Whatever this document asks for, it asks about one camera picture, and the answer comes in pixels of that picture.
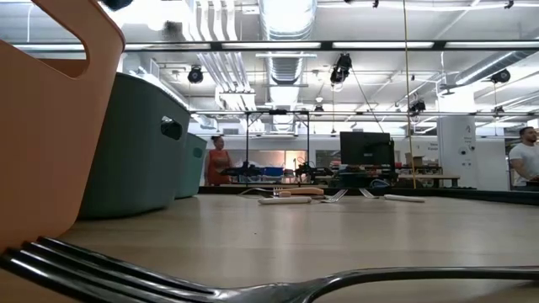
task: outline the teal plastic bin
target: teal plastic bin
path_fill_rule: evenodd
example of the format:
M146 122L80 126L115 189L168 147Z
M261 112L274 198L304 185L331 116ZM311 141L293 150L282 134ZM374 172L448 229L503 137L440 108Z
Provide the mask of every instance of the teal plastic bin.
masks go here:
M187 134L185 149L180 163L181 177L176 188L176 199L188 198L199 192L200 176L204 167L205 147L208 142L193 134Z
M172 203L189 117L161 88L117 73L79 218L137 215Z

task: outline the wooden table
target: wooden table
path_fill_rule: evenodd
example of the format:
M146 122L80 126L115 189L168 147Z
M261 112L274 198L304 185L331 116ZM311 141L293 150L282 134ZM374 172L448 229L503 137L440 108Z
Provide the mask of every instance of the wooden table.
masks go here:
M413 175L404 175L399 174L398 178L413 178ZM440 187L440 181L441 180L451 180L451 186L452 187L458 187L458 180L461 178L461 176L455 176L455 175L426 175L426 174L416 174L415 178L420 179L431 179L434 180L434 187L438 189Z
M345 197L338 204L266 205L199 195L167 210L81 221L61 239L202 284L301 281L353 268L539 264L539 208L427 198ZM317 303L537 303L519 281L417 280L350 287ZM0 302L67 303L0 269Z

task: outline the ventilation duct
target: ventilation duct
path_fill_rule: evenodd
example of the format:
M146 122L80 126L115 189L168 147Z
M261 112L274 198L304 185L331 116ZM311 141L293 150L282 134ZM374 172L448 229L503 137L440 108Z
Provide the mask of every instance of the ventilation duct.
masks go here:
M526 35L524 40L539 40L539 29L533 30L530 34ZM502 71L505 68L512 66L513 64L526 59L527 57L536 53L536 50L513 50L513 51L499 51L491 56L481 60L479 63L472 67L458 72L457 74L450 75L448 77L448 83L446 85L440 85L440 89L451 89L463 87L473 84L477 81L481 81L484 78L494 75L496 72ZM429 79L429 82L424 83L414 91L414 94L418 96L425 96L435 89L435 84L443 75L434 75Z
M539 29L534 30L524 37L525 40L539 39ZM480 61L474 66L459 72L455 75L453 84L448 87L461 87L470 85L486 77L494 75L516 62L522 61L536 53L536 50L513 50L497 52L486 59Z
M317 8L317 0L259 0L260 23L265 40L308 40ZM269 84L293 85L301 81L302 58L267 58ZM269 98L276 105L293 106L299 88L269 88Z

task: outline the person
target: person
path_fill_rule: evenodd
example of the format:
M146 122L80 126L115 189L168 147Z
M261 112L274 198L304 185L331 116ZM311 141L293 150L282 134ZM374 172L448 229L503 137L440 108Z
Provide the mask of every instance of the person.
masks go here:
M211 140L215 149L211 150L205 159L205 186L219 186L230 183L229 176L221 175L224 169L232 167L232 160L228 155L228 151L224 150L225 141L222 136L213 136Z
M509 153L511 167L518 173L515 189L526 190L528 181L539 181L539 146L537 133L533 127L519 131L520 141Z

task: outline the black monitor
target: black monitor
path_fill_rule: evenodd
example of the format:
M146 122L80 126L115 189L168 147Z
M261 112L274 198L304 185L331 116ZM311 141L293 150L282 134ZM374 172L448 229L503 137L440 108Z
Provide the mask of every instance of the black monitor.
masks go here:
M395 166L394 143L386 133L343 131L340 161L349 165Z

